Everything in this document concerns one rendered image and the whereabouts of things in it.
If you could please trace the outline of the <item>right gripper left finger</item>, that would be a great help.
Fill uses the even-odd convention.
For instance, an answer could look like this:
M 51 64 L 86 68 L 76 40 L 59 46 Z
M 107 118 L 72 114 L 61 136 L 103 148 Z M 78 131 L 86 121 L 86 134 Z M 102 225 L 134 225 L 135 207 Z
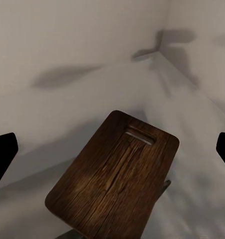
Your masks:
M 0 180 L 18 152 L 16 136 L 13 132 L 0 135 Z

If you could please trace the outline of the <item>cutting board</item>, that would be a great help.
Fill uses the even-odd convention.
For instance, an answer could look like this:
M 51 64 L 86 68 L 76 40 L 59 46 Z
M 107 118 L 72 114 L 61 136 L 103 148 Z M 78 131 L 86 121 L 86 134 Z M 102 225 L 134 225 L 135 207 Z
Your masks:
M 52 188 L 45 206 L 88 239 L 141 239 L 179 145 L 174 135 L 114 110 Z

